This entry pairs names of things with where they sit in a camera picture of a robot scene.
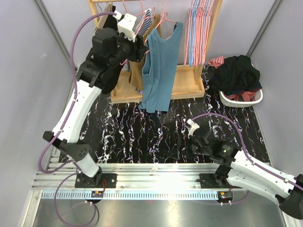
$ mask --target black marble table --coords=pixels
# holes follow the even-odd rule
[[[217,113],[237,124],[251,155],[269,162],[253,108],[224,106],[219,93],[209,88],[212,73],[212,68],[205,66],[203,98],[171,100],[168,112],[150,114],[139,110],[139,103],[112,104],[109,97],[100,95],[83,124],[80,140],[91,145],[90,154],[98,163],[211,163],[207,156],[182,156],[176,160],[171,151],[177,136],[186,131],[187,119],[203,113]],[[235,129],[222,118],[209,116],[196,122],[208,125],[219,139],[241,147]],[[65,160],[64,156],[60,158],[62,162]]]

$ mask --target white wall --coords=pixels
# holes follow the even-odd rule
[[[253,53],[263,100],[254,108],[276,168],[303,173],[303,1],[284,1]]]
[[[19,227],[71,73],[33,0],[2,1],[0,31],[0,226]]]
[[[42,0],[42,2],[69,50],[75,31],[91,16],[88,0]],[[273,2],[274,0],[223,0],[208,58],[246,54]],[[141,10],[139,1],[129,1],[125,4],[130,13],[138,14]],[[125,12],[121,2],[115,5],[118,11]],[[191,0],[165,0],[168,19],[185,23],[190,5]],[[143,1],[145,9],[152,6],[161,13],[162,0]],[[91,22],[79,35],[75,50],[77,65],[83,62],[91,47],[93,28],[94,24]],[[169,37],[172,24],[164,22],[161,28],[164,37]],[[181,39],[179,63],[183,63],[184,59],[184,35],[185,30]]]

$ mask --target white laundry basket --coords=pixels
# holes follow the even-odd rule
[[[251,105],[254,105],[256,103],[261,102],[261,100],[263,99],[263,93],[262,93],[262,89],[260,89],[259,91],[256,91],[256,100],[253,102],[238,102],[238,101],[233,101],[233,100],[229,100],[227,97],[225,97],[225,95],[223,94],[222,91],[219,91],[220,94],[220,99],[221,102],[225,105],[225,106],[229,106],[229,107],[249,107]]]

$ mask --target red striped cloth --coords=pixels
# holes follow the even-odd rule
[[[224,57],[223,56],[220,56],[220,57],[217,57],[217,58],[213,58],[211,60],[208,60],[207,61],[207,64],[211,65],[211,66],[214,66],[215,68],[218,68],[220,67],[220,65],[223,65],[224,64]]]

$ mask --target clothes rack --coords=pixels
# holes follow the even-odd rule
[[[119,1],[121,2],[122,0],[88,0],[92,15],[98,13],[96,3]],[[206,44],[206,53],[208,52],[209,44],[212,39],[214,27],[219,15],[221,4],[222,0],[214,0],[212,15],[210,18],[208,42]],[[201,78],[202,70],[202,65],[198,65],[197,67],[190,67],[188,65],[178,65],[171,99],[203,97],[205,94],[205,89]],[[135,91],[134,87],[128,83],[128,78],[129,73],[122,70],[119,76],[118,83],[110,95],[112,103],[140,102],[142,100],[142,95]]]

